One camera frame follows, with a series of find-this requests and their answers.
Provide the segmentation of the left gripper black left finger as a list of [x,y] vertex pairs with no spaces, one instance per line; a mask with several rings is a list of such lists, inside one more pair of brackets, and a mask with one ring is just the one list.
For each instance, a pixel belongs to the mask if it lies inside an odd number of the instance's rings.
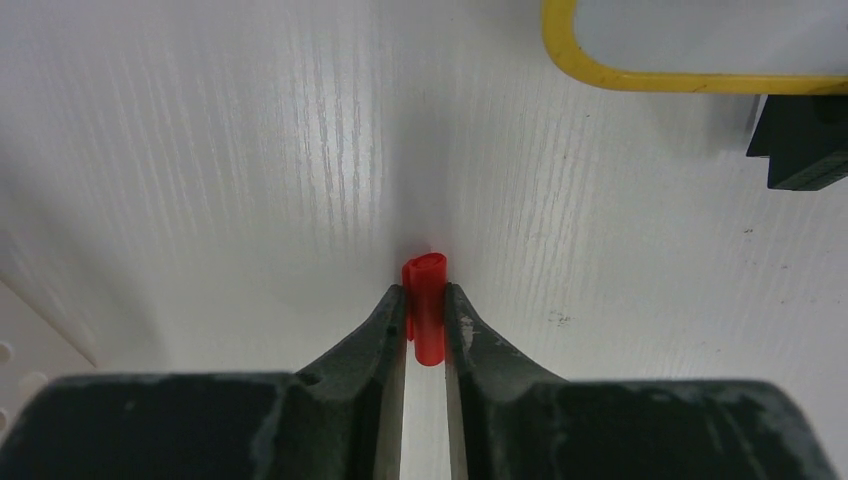
[[67,376],[20,413],[5,479],[395,479],[404,291],[296,372]]

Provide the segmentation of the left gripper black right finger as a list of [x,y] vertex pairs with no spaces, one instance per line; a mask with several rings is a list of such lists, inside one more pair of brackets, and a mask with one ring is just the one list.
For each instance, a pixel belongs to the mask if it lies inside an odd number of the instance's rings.
[[749,380],[571,382],[445,291],[456,479],[833,479],[805,416]]

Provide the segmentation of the red marker cap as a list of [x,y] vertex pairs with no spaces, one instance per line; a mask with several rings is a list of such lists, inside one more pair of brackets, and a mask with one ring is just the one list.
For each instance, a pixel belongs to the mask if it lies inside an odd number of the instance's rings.
[[448,260],[431,252],[407,261],[401,270],[406,297],[406,337],[419,364],[440,365],[445,359],[444,298]]

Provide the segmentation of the black left whiteboard foot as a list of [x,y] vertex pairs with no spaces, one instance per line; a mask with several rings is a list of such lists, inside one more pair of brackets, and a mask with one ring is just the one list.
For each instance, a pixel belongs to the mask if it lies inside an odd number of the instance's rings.
[[769,95],[746,151],[771,190],[819,191],[847,177],[847,97]]

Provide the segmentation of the yellow framed whiteboard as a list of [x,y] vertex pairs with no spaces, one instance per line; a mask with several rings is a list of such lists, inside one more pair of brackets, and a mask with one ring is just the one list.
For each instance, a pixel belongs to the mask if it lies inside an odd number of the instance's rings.
[[619,91],[844,95],[844,1],[544,1],[552,62]]

